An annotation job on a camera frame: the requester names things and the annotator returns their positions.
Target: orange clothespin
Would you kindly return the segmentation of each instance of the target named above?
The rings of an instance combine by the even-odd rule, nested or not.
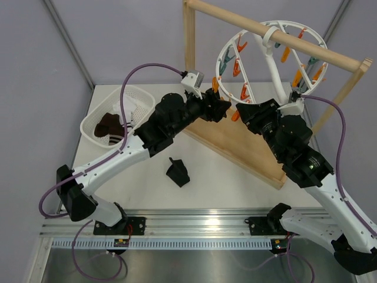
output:
[[[216,77],[213,77],[212,79],[212,89],[215,93],[219,90],[219,83],[217,82]]]
[[[301,32],[300,32],[300,34],[299,34],[299,36],[298,36],[298,38],[302,38],[302,36],[304,35],[304,33],[305,33],[305,31],[307,30],[307,28],[303,28],[303,29],[301,29]]]
[[[321,75],[323,69],[326,67],[326,63],[323,63],[323,65],[320,67],[320,69],[316,72],[316,74],[313,77],[313,82],[317,81],[319,76]]]
[[[297,87],[301,78],[302,78],[301,70],[298,69],[295,75],[295,79],[292,82],[292,87]]]
[[[220,99],[225,101],[224,97],[222,97],[222,96],[220,97]],[[229,101],[229,102],[232,102],[231,99],[228,99],[228,101]]]
[[[235,59],[235,61],[234,61],[234,67],[233,67],[233,76],[234,77],[237,77],[241,72],[241,70],[239,69],[240,65],[238,63],[238,60],[239,60],[239,58]]]
[[[235,122],[235,121],[237,121],[239,118],[240,118],[240,113],[239,113],[238,110],[237,110],[237,111],[234,112],[234,114],[232,115],[232,121]]]
[[[302,38],[303,35],[304,35],[304,33],[305,33],[305,31],[306,31],[306,28],[301,29],[301,32],[300,32],[298,38]],[[285,50],[284,50],[282,59],[280,60],[282,63],[284,63],[285,61],[287,61],[289,53],[290,53],[290,48],[286,47]]]
[[[241,40],[241,34],[238,36],[238,42],[237,42],[238,52],[241,52],[247,45],[247,41],[243,45],[240,45],[240,40]]]
[[[246,85],[247,83],[243,84],[242,91],[241,91],[241,100],[245,100],[246,98],[250,97],[248,94],[246,94]]]

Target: gray wall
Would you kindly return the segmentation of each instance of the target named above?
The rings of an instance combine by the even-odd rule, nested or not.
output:
[[[20,283],[43,222],[38,201],[72,162],[91,93],[42,1],[1,1],[0,35],[0,281]]]
[[[377,60],[376,1],[353,1],[340,26],[331,39],[329,47],[342,54],[363,60],[370,57]],[[330,67],[325,81],[315,95],[333,99],[350,74],[336,67]],[[359,206],[377,221],[377,64],[352,90],[341,104],[347,122],[346,140],[341,158],[341,172],[344,187]],[[313,120],[317,120],[326,105],[307,101]],[[335,156],[340,138],[340,118],[335,114],[318,133],[322,153],[335,165]]]
[[[340,0],[206,0],[257,21],[285,19],[306,24],[323,34]],[[54,0],[68,32],[96,84],[119,84],[134,67],[163,62],[184,69],[182,0]],[[240,30],[218,19],[196,13],[196,68],[209,82],[217,56]],[[250,81],[270,81],[263,56],[254,40],[242,51]],[[276,50],[280,58],[283,47]],[[284,81],[297,71],[294,61],[278,65]],[[232,64],[226,81],[233,81]],[[150,68],[132,83],[177,83],[176,75]]]

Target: metal floor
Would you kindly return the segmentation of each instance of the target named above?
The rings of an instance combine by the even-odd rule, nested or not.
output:
[[[304,256],[314,267],[315,282],[356,282],[355,277],[345,271],[333,256],[305,239],[294,239],[292,251]],[[84,272],[91,276],[106,278],[118,270],[118,261],[110,256],[101,256],[85,263],[99,250],[77,250],[76,256]],[[248,268],[260,265],[272,254],[269,251],[139,251],[130,250],[122,254],[125,269],[114,282],[127,283],[228,283],[228,282],[294,282],[289,274],[285,257],[268,262],[257,271]],[[295,275],[300,282],[310,282],[311,272],[304,262],[292,258]],[[74,268],[70,249],[52,248],[43,283],[93,282],[81,276]]]

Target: wooden board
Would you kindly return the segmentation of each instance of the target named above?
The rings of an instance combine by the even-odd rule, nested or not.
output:
[[[262,136],[248,131],[241,119],[231,120],[234,110],[228,110],[227,118],[219,123],[197,119],[185,129],[185,133],[200,141],[218,154],[280,189],[286,175]]]
[[[195,70],[195,10],[183,0],[184,62],[186,70]]]

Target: wooden drying rack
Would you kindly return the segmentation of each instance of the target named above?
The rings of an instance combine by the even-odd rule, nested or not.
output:
[[[195,69],[195,11],[213,16],[261,37],[264,37],[270,28],[257,21],[201,0],[183,0],[184,59],[186,70]],[[279,30],[271,35],[270,40],[352,73],[351,77],[333,100],[336,104],[341,103],[346,98],[372,64],[372,60],[369,58],[365,58],[360,62]],[[334,108],[329,106],[313,126],[313,134],[316,134],[323,127],[333,112]],[[276,162],[274,155],[263,138],[247,131],[247,128],[241,121],[230,121],[230,117],[233,114],[232,110],[229,110],[228,114],[228,118],[223,119],[217,124],[197,120],[186,128],[186,133],[235,164],[270,183],[275,188],[280,189],[286,181],[286,176],[281,170],[282,166]]]

